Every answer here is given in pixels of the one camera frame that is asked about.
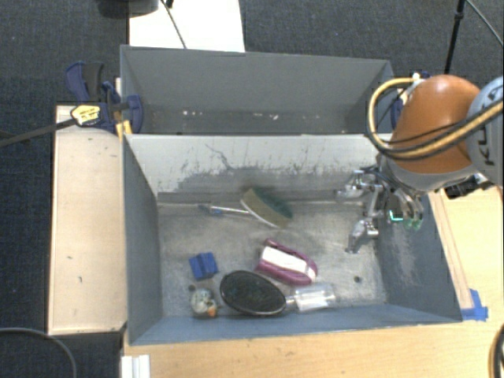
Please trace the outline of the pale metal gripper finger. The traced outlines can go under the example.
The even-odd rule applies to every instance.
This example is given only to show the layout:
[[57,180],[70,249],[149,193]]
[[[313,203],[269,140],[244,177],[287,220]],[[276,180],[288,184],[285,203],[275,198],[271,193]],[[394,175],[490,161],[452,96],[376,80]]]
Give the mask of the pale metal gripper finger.
[[366,182],[365,177],[365,171],[354,170],[343,187],[335,192],[335,198],[338,200],[354,200],[368,194],[369,184]]
[[366,217],[359,220],[348,235],[346,252],[357,254],[364,243],[371,239],[377,239],[379,236],[379,229],[375,226],[372,218]]

